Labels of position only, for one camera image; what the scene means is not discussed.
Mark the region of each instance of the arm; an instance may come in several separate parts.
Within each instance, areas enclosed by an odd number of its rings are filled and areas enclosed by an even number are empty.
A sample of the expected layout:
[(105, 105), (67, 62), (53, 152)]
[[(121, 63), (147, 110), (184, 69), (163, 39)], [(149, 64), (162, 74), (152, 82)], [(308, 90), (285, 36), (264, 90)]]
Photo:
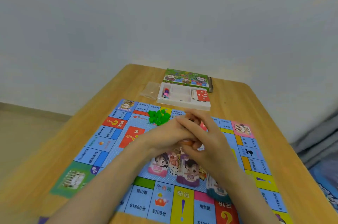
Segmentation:
[(210, 173), (228, 192), (245, 224), (279, 224), (254, 181), (240, 169), (226, 138), (213, 119), (205, 112), (195, 109), (189, 109), (186, 113), (200, 118), (209, 132), (205, 132), (186, 118), (176, 118), (205, 147), (204, 150), (197, 151), (190, 146), (182, 145), (184, 152)]
[(182, 139), (195, 139), (175, 119), (131, 142), (116, 158), (61, 207), (48, 224), (105, 224), (127, 189), (153, 157), (170, 152)]

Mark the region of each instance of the clear plastic bag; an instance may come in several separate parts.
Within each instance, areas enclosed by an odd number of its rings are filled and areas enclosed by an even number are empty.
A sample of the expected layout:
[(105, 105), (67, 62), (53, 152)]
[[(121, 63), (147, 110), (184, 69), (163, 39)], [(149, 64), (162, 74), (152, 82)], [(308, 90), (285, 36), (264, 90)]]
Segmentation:
[(140, 93), (140, 95), (156, 100), (160, 86), (161, 84), (159, 83), (149, 81), (144, 90)]

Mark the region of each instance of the pink strip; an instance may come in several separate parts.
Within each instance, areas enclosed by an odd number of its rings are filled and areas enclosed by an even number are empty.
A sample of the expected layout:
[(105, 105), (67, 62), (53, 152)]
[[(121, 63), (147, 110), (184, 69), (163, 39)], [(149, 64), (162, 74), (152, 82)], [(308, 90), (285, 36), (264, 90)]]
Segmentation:
[(213, 198), (209, 197), (206, 193), (202, 193), (199, 191), (195, 191), (194, 199), (205, 203), (214, 204)]

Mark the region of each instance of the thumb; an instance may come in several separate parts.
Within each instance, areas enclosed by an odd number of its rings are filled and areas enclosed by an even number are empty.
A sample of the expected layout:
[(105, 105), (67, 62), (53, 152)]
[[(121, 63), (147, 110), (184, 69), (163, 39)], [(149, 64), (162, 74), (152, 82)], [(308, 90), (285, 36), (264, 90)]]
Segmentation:
[(193, 149), (189, 145), (181, 145), (181, 146), (183, 148), (184, 153), (188, 154), (195, 161), (198, 160), (199, 155), (202, 153), (202, 152), (200, 152), (198, 150)]

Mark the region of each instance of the wall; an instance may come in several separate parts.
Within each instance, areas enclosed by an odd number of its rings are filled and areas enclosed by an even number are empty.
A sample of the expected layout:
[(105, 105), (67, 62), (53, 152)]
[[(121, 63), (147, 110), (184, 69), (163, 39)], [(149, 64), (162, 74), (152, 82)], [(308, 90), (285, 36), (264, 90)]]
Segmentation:
[(125, 64), (251, 86), (289, 141), (337, 106), (338, 0), (1, 0), (0, 101), (74, 114)]

